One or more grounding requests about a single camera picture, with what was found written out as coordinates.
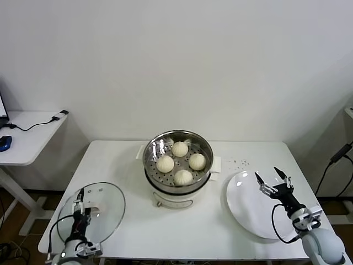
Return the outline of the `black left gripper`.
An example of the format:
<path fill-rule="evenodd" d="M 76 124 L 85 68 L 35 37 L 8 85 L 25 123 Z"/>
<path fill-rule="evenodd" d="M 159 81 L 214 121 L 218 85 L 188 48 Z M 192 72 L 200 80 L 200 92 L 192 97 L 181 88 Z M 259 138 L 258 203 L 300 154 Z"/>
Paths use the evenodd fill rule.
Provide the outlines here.
<path fill-rule="evenodd" d="M 73 201 L 73 218 L 74 223 L 71 229 L 71 239 L 72 240 L 81 240 L 87 242 L 85 236 L 88 225 L 90 224 L 91 219 L 91 208 L 83 208 L 83 197 L 84 189 L 81 188 L 77 194 L 76 199 Z"/>

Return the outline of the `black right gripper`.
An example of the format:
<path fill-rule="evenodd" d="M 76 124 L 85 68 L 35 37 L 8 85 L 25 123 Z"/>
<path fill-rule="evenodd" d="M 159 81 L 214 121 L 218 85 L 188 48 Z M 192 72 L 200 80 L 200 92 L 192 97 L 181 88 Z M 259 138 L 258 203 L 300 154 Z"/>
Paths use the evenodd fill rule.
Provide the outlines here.
<path fill-rule="evenodd" d="M 274 187 L 266 184 L 260 175 L 255 172 L 256 181 L 260 186 L 260 191 L 265 195 L 271 195 L 272 199 L 279 200 L 285 208 L 287 215 L 293 215 L 296 211 L 304 209 L 306 206 L 301 204 L 293 195 L 293 185 L 291 182 L 291 177 L 288 177 L 286 173 L 277 167 L 274 170 L 283 180 L 282 183 L 275 185 Z"/>

